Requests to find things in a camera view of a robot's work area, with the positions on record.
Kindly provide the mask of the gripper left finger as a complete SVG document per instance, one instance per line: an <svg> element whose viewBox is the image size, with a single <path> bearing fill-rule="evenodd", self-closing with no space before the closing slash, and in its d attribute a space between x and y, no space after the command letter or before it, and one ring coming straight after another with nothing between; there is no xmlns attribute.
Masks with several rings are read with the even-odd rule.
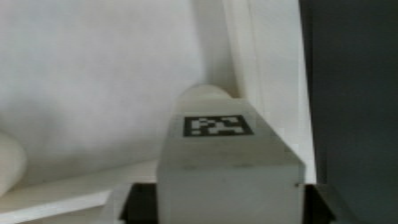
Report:
<svg viewBox="0 0 398 224"><path fill-rule="evenodd" d="M157 184L129 183L111 193L98 224L159 224Z"/></svg>

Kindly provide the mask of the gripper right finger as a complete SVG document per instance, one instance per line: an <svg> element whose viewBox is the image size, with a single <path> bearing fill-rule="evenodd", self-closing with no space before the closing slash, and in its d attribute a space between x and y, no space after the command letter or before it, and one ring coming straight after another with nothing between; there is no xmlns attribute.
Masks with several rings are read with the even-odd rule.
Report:
<svg viewBox="0 0 398 224"><path fill-rule="evenodd" d="M335 188L308 184L303 224L356 224L356 216Z"/></svg>

